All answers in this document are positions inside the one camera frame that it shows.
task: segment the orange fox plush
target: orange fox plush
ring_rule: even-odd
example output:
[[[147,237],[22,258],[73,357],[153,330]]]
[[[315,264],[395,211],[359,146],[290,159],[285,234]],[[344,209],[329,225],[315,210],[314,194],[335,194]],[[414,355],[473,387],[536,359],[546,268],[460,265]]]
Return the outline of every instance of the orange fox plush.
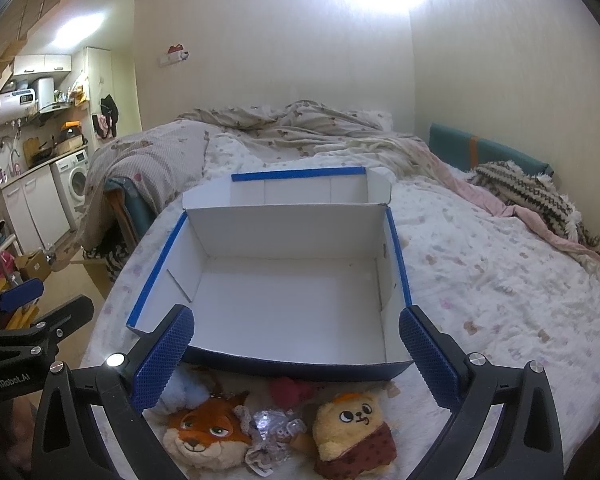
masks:
[[[162,444],[174,459],[214,470],[244,462],[251,437],[240,430],[234,408],[244,404],[248,392],[229,399],[210,397],[194,410],[173,413]]]

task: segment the washing machine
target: washing machine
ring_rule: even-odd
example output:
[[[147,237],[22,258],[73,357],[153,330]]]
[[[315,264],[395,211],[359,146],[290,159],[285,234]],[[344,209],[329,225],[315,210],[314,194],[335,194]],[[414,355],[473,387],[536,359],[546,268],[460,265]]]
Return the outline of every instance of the washing machine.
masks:
[[[89,159],[86,150],[64,156],[51,164],[51,174],[54,176],[62,209],[71,231],[78,228],[78,220],[82,215],[75,208],[84,204],[88,169]]]

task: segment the blue gripper pad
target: blue gripper pad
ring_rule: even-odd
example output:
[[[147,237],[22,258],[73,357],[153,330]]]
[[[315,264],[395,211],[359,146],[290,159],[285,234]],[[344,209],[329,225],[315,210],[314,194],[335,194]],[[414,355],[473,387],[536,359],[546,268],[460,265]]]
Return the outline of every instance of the blue gripper pad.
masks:
[[[160,399],[193,337],[193,329],[193,312],[183,308],[138,367],[130,398],[138,413],[154,407]]]
[[[400,339],[411,354],[438,406],[455,413],[462,404],[461,378],[416,317],[413,307],[408,306],[400,313],[398,329]]]
[[[42,296],[45,286],[39,278],[31,278],[0,295],[0,310],[14,312],[18,307],[26,305]]]

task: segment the white cabinet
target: white cabinet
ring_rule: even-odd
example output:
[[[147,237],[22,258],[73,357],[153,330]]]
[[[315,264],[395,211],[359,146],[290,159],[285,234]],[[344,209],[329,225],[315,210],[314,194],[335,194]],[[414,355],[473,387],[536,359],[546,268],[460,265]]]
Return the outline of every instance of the white cabinet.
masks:
[[[6,209],[2,214],[12,232],[18,237],[22,251],[29,253],[41,249],[42,243],[27,207],[22,182],[9,184],[1,190],[1,193]]]
[[[71,56],[45,54],[45,72],[71,72]]]
[[[0,215],[26,253],[51,247],[69,230],[49,166],[1,188]]]
[[[51,247],[69,230],[51,168],[44,166],[21,180],[38,235],[46,247]]]
[[[52,76],[56,84],[71,72],[71,56],[65,54],[26,54],[13,59],[13,77],[30,83],[39,77]]]
[[[13,60],[13,75],[27,75],[45,71],[45,55],[29,54],[16,56]]]
[[[89,77],[89,113],[99,114],[100,99],[113,95],[111,51],[101,48],[84,49],[84,71]]]

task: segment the range hood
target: range hood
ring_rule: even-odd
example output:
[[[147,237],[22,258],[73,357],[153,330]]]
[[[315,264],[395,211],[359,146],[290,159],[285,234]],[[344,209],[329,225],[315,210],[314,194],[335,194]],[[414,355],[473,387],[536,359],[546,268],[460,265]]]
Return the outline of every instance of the range hood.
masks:
[[[31,87],[36,91],[38,102],[38,118],[42,123],[51,118],[54,113],[66,110],[70,104],[68,102],[56,102],[54,96],[54,79],[52,77],[41,77],[36,79]]]

